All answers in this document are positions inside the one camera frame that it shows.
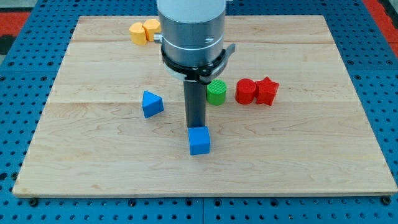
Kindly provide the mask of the black clamp ring mount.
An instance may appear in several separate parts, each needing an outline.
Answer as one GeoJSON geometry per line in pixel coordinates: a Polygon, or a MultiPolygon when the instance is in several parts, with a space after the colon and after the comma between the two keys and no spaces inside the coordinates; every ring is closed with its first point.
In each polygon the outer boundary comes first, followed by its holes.
{"type": "Polygon", "coordinates": [[[226,68],[229,57],[235,52],[236,45],[231,44],[223,49],[219,56],[212,62],[204,66],[188,67],[173,62],[165,53],[164,46],[161,46],[162,61],[166,71],[171,76],[186,82],[198,82],[202,85],[208,85],[212,80],[218,77],[226,68]]]}

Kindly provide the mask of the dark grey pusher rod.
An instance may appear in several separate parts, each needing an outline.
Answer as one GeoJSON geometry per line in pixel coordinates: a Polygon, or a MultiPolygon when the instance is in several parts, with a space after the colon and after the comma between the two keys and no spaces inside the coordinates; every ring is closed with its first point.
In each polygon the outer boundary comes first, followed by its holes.
{"type": "Polygon", "coordinates": [[[187,127],[204,126],[206,122],[206,86],[198,82],[184,82],[183,90],[187,127]]]}

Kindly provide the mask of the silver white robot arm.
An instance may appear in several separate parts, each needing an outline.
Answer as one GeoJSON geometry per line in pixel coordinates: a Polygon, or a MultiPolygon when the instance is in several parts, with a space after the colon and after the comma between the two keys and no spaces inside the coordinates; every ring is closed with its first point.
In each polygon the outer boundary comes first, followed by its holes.
{"type": "Polygon", "coordinates": [[[219,76],[235,51],[224,46],[225,0],[157,0],[162,61],[183,82],[188,128],[205,125],[206,87],[219,76]]]}

